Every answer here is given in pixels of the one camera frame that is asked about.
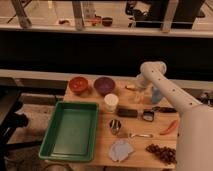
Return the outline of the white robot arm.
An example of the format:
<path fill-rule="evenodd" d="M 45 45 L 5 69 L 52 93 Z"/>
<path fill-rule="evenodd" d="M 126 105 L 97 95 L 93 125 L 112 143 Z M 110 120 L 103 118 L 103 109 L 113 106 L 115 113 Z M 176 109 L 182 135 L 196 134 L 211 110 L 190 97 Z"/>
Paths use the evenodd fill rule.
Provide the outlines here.
<path fill-rule="evenodd" d="M 168 80 L 166 69 L 161 61 L 142 63 L 136 85 L 146 89 L 152 83 L 180 115 L 176 171 L 213 171 L 213 107 Z"/>

